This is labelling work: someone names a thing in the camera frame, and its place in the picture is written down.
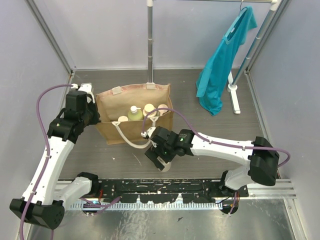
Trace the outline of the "cream short bottle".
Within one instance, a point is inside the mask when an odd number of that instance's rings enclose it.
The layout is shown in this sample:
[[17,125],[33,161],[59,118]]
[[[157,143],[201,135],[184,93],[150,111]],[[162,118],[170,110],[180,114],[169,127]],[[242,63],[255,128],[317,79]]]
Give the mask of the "cream short bottle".
[[159,165],[160,165],[158,167],[159,171],[167,172],[167,171],[170,170],[172,164],[170,162],[166,163],[166,162],[163,162],[163,161],[159,161]]

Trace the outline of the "green pump dispenser bottle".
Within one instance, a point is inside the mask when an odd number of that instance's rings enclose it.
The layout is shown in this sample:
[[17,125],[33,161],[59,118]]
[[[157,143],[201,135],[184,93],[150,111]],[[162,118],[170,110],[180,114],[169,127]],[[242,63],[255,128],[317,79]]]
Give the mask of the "green pump dispenser bottle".
[[160,104],[158,106],[157,116],[161,117],[168,112],[168,106],[166,104]]

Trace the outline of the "cream labelled tall bottle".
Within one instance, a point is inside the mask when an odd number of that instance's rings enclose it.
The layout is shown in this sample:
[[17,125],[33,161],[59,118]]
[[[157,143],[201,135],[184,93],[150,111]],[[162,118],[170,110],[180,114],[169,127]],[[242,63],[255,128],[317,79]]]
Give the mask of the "cream labelled tall bottle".
[[[142,113],[143,113],[143,117],[146,117],[147,114],[149,114],[151,111],[155,110],[156,108],[154,107],[153,104],[148,103],[144,106]],[[156,117],[157,116],[157,111],[154,111],[152,113],[150,113],[147,117],[148,118],[152,118],[152,117]]]

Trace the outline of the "green bottle white cap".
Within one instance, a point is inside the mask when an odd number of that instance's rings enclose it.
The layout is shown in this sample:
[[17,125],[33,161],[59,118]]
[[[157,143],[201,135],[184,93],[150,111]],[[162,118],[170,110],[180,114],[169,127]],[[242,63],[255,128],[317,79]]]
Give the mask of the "green bottle white cap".
[[141,121],[144,118],[141,108],[135,105],[130,107],[127,117],[129,121]]

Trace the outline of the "olive green bottle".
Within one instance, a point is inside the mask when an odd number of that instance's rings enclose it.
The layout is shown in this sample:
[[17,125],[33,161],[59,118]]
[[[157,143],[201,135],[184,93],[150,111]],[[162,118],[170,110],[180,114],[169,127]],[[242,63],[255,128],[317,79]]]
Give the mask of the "olive green bottle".
[[117,121],[118,122],[128,122],[129,118],[127,116],[125,116],[125,115],[122,115],[117,119]]

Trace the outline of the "tan canvas tote bag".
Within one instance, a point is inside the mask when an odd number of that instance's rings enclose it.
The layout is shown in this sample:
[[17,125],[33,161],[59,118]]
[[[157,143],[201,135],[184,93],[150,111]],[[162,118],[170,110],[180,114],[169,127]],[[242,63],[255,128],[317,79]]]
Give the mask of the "tan canvas tote bag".
[[144,140],[141,136],[142,130],[160,126],[171,131],[173,113],[156,115],[153,119],[146,119],[145,122],[143,120],[119,122],[118,118],[127,116],[131,106],[143,109],[146,104],[152,104],[154,107],[164,104],[172,108],[170,92],[170,84],[144,83],[118,86],[97,94],[96,103],[100,115],[100,123],[96,125],[97,130],[108,145],[127,143],[137,149],[146,148],[148,142],[136,144]]

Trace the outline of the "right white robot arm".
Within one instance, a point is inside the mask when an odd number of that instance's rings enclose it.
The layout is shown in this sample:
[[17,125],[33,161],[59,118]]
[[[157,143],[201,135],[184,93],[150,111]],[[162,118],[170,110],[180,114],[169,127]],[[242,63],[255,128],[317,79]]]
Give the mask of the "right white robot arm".
[[277,179],[279,153],[263,137],[254,141],[235,141],[194,133],[182,129],[179,133],[164,127],[150,127],[141,136],[150,140],[145,152],[161,172],[167,172],[176,156],[207,156],[235,162],[237,169],[226,170],[220,179],[219,191],[231,197],[248,184],[274,186]]

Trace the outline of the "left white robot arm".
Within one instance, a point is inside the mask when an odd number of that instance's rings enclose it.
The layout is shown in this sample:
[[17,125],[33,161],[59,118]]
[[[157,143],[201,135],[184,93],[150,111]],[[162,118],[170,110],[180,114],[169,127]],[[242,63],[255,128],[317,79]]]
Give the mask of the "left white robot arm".
[[79,173],[69,185],[55,193],[62,168],[78,137],[85,127],[99,122],[92,90],[81,86],[69,91],[65,107],[49,125],[46,146],[28,188],[9,205],[22,222],[54,230],[61,224],[66,209],[78,199],[99,195],[98,176],[88,172]]

